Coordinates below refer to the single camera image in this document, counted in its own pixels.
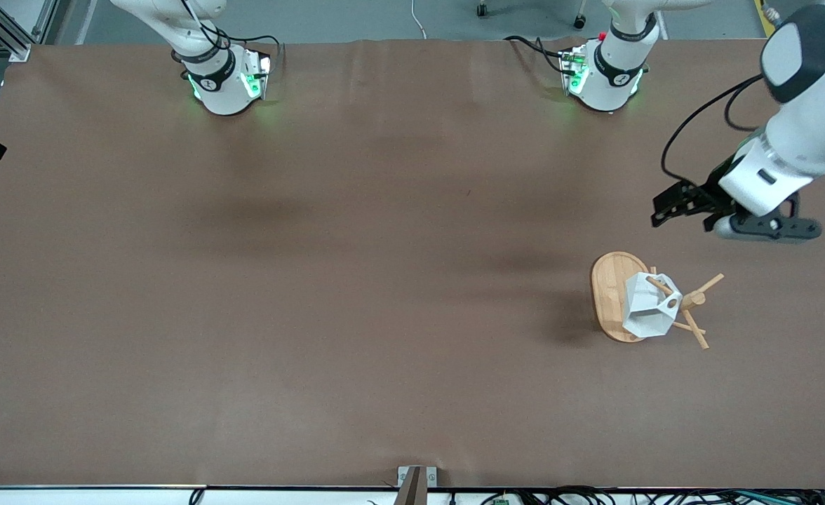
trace metal bracket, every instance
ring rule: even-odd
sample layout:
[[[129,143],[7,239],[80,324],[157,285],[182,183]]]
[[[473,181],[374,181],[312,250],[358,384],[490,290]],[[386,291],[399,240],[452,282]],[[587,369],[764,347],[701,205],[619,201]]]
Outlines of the metal bracket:
[[[438,467],[437,466],[397,466],[397,485],[402,486],[410,472],[410,468],[422,468],[425,470],[426,483],[428,487],[438,487]]]
[[[22,29],[9,14],[0,8],[0,45],[11,52],[11,61],[21,63],[29,59],[31,45],[35,43],[32,35]]]
[[[790,205],[788,214],[782,213],[780,208],[775,208],[762,217],[756,217],[745,208],[740,208],[730,217],[730,229],[740,236],[757,236],[775,242],[805,242],[821,236],[821,224],[818,221],[798,216],[800,213],[798,192],[790,195],[784,202]],[[714,222],[711,222],[713,217],[714,215],[704,221],[707,231],[710,231],[710,226],[714,227]]]
[[[434,476],[433,482],[437,485],[438,469],[435,466],[400,466],[397,468],[397,478],[402,480],[403,485],[397,492],[394,505],[427,505],[428,488],[431,483],[429,476]]]

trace wooden dowel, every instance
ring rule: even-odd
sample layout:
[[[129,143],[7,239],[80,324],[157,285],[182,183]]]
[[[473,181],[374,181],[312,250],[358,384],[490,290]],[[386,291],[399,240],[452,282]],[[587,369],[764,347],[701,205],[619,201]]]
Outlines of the wooden dowel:
[[[701,291],[691,291],[681,300],[681,310],[691,310],[705,303],[705,294]]]
[[[699,342],[699,346],[703,349],[708,349],[709,348],[709,343],[705,342],[705,337],[702,336],[702,333],[699,330],[699,326],[696,325],[696,322],[692,318],[692,316],[690,314],[690,311],[685,310],[683,312],[684,312],[684,319],[687,320],[687,324],[690,324],[690,330],[691,330],[691,332],[694,333],[694,336],[696,337],[696,341]]]
[[[647,282],[650,282],[650,284],[653,284],[656,288],[662,290],[662,292],[665,293],[666,297],[670,297],[670,295],[673,293],[671,288],[669,288],[667,285],[662,284],[662,282],[656,281],[655,278],[647,277],[646,279]]]
[[[720,281],[723,278],[724,278],[724,274],[720,273],[720,274],[716,275],[715,277],[711,278],[711,281],[706,282],[704,285],[702,285],[702,287],[699,288],[697,291],[699,291],[700,293],[705,293],[705,290],[708,290],[708,288],[711,288],[711,287],[713,287],[713,285],[718,284],[718,281]]]
[[[675,321],[675,323],[673,323],[673,327],[680,328],[681,330],[687,330],[688,332],[692,332],[692,328],[684,323],[679,323]],[[699,330],[699,332],[705,335],[705,330]]]

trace white geometric object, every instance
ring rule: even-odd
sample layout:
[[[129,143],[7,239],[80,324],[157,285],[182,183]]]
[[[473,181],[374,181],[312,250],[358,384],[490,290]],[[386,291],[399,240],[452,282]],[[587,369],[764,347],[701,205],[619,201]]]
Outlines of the white geometric object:
[[[647,281],[649,277],[667,285],[673,293],[665,295]],[[671,278],[663,274],[640,272],[628,279],[625,288],[624,329],[641,339],[668,333],[684,298]]]

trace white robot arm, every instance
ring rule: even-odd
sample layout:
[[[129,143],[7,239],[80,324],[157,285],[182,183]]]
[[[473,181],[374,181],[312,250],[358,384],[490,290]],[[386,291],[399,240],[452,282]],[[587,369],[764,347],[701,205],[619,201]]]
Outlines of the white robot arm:
[[[706,230],[725,238],[795,243],[820,235],[817,221],[798,216],[798,190],[825,175],[825,3],[787,18],[765,43],[761,65],[780,111],[702,186],[679,182],[654,198],[654,227],[710,212]]]
[[[242,112],[264,95],[269,58],[232,45],[210,21],[226,0],[111,0],[159,33],[188,70],[194,96],[214,114]]]
[[[656,11],[705,6],[713,0],[603,0],[612,12],[612,26],[602,39],[563,54],[566,93],[596,111],[614,111],[637,92],[643,64],[659,39]]]

